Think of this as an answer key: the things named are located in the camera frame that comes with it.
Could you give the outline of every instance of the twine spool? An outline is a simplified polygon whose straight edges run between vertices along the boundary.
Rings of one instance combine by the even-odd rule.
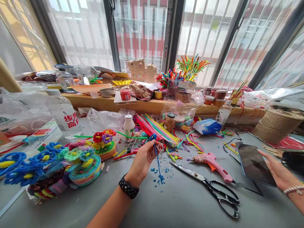
[[[252,133],[263,141],[277,144],[303,120],[304,117],[301,115],[270,109],[253,129]]]

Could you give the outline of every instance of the pink glue gun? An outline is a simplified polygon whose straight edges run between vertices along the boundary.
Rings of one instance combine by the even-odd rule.
[[[225,183],[231,183],[231,182],[234,183],[234,180],[232,179],[230,174],[227,173],[227,171],[224,170],[220,166],[220,164],[218,164],[215,160],[216,160],[216,156],[213,153],[199,154],[194,156],[193,159],[191,159],[191,161],[195,161],[197,163],[207,163],[210,166],[212,172],[216,169],[224,179]]]

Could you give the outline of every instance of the black watch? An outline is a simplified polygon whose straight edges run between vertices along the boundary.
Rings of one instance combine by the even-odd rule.
[[[130,185],[128,182],[126,182],[126,180],[124,179],[124,176],[119,181],[118,185],[120,186],[121,190],[130,197],[130,199],[134,199],[139,192],[139,188],[132,187],[132,185]]]

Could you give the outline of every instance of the smartphone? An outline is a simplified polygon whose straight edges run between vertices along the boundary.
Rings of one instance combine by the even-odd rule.
[[[242,143],[237,151],[246,177],[276,187],[276,182],[256,146]]]

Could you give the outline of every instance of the hand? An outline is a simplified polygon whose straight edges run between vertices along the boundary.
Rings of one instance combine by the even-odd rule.
[[[258,152],[267,158],[266,165],[268,166],[276,185],[281,191],[286,189],[301,186],[302,183],[286,169],[274,156],[267,154],[258,149]]]
[[[150,164],[153,159],[156,158],[156,153],[154,153],[154,143],[156,146],[160,144],[160,142],[152,140],[139,148],[129,172],[124,177],[124,179],[135,188],[138,188],[146,178]]]

